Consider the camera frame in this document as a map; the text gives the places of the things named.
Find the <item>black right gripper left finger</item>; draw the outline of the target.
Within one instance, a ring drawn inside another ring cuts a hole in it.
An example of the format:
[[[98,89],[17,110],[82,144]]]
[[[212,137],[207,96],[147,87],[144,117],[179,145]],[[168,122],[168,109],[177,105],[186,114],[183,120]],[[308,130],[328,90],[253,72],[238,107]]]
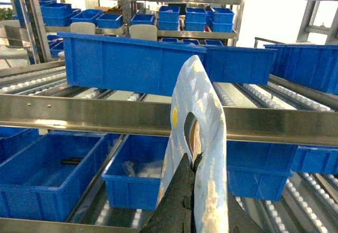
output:
[[[189,157],[184,154],[163,198],[141,232],[195,232],[194,180]]]

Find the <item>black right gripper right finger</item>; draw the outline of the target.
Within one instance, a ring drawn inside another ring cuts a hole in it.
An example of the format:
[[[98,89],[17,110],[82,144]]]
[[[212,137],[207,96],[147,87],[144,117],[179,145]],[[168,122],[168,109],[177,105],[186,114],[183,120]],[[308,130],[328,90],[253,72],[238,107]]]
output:
[[[263,232],[262,228],[242,209],[230,192],[218,194],[213,179],[203,181],[208,190],[197,196],[199,174],[204,165],[203,154],[194,162],[194,232]]]

